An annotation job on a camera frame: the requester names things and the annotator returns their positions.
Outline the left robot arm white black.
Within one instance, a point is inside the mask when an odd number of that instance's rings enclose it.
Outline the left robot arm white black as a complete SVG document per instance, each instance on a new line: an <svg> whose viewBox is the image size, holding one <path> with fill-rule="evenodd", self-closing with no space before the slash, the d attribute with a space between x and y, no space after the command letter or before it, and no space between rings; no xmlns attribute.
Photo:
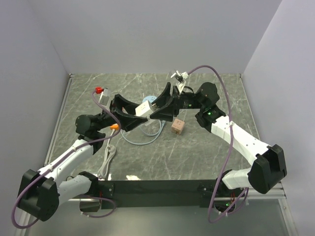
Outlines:
<svg viewBox="0 0 315 236"><path fill-rule="evenodd" d="M116 124L119 131L130 131L148 122L150 116L141 113L138 104L119 94L115 95L109 109L99 102L96 104L102 109L101 113L77 117L75 132L78 139L66 152L45 167L23 174L16 207L37 220L47 221L59 206L73 197L99 197L99 179L96 175L83 171L71 180L66 180L66 177L96 154L103 142L109 139L101 133L102 129Z"/></svg>

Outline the pink cube plug adapter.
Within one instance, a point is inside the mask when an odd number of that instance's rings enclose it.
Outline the pink cube plug adapter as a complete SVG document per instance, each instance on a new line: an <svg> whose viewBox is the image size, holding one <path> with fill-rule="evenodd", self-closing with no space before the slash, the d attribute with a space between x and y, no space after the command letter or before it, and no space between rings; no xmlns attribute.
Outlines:
<svg viewBox="0 0 315 236"><path fill-rule="evenodd" d="M171 125L171 132L180 135L184 129L185 122L180 119L174 119Z"/></svg>

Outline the orange power strip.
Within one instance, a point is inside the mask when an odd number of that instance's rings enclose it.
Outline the orange power strip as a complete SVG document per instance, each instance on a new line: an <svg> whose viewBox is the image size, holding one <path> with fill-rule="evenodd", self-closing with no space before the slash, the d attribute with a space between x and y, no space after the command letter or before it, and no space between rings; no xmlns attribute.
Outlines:
<svg viewBox="0 0 315 236"><path fill-rule="evenodd" d="M111 129L111 130L119 130L120 127L119 127L118 124L113 124L113 125L110 126L110 129Z"/></svg>

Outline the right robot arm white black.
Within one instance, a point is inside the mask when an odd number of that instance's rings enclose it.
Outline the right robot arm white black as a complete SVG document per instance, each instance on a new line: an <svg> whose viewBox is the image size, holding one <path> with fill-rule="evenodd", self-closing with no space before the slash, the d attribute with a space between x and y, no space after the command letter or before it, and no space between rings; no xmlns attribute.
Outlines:
<svg viewBox="0 0 315 236"><path fill-rule="evenodd" d="M172 121L181 109L198 109L198 124L208 132L232 144L250 164L250 168L229 170L222 174L216 191L227 196L236 188L252 187L266 194L286 175L284 150L277 144L264 143L239 127L218 108L218 90L215 84L203 83L197 92L180 92L168 83L162 94L153 101L152 119Z"/></svg>

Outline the white cube plug adapter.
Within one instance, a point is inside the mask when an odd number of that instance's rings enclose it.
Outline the white cube plug adapter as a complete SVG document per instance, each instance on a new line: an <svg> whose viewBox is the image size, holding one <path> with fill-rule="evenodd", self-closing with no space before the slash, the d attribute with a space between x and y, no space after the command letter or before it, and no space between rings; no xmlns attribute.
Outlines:
<svg viewBox="0 0 315 236"><path fill-rule="evenodd" d="M156 104L146 100L135 108L135 115L143 118L150 118L150 115L157 109Z"/></svg>

